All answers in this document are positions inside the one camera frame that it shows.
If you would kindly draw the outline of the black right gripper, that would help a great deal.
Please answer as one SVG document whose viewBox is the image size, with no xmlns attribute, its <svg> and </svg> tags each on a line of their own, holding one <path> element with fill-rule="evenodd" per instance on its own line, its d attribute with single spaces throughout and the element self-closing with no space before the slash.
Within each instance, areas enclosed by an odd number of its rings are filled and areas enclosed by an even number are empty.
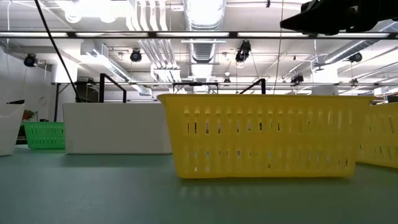
<svg viewBox="0 0 398 224">
<path fill-rule="evenodd" d="M 378 22 L 397 21 L 397 0 L 344 0 L 343 24 L 348 33 L 370 31 Z M 339 33 L 333 13 L 339 5 L 332 0 L 312 0 L 301 4 L 300 13 L 282 19 L 280 28 L 303 34 L 335 35 Z"/>
</svg>

